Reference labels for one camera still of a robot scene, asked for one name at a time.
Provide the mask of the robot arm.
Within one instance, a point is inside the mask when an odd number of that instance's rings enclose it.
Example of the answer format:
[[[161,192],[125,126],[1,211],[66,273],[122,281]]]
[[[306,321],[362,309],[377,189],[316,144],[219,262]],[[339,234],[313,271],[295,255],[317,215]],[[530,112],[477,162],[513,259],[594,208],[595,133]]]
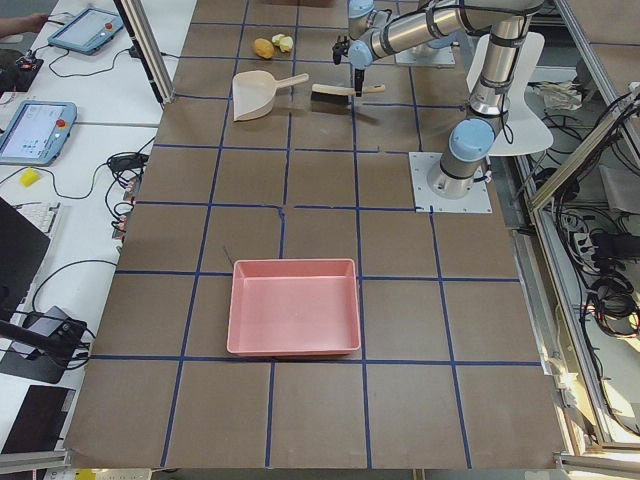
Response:
[[[355,69],[355,94],[363,93],[365,70],[375,61],[459,31],[490,30],[482,68],[471,89],[466,118],[451,131],[439,164],[427,182],[437,195],[464,197],[496,137],[507,128],[514,72],[532,17],[541,1],[421,1],[392,17],[372,1],[350,1],[348,39],[334,46],[334,62],[346,57]]]

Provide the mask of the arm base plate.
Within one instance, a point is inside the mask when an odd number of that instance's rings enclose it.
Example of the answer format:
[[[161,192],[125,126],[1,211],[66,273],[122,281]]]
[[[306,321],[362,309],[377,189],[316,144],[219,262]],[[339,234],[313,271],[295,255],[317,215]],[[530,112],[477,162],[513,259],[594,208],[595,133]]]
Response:
[[[487,182],[478,167],[468,179],[447,176],[440,152],[408,154],[415,210],[424,213],[491,214]]]
[[[456,61],[450,45],[432,48],[423,44],[397,53],[395,63],[409,67],[454,68]]]

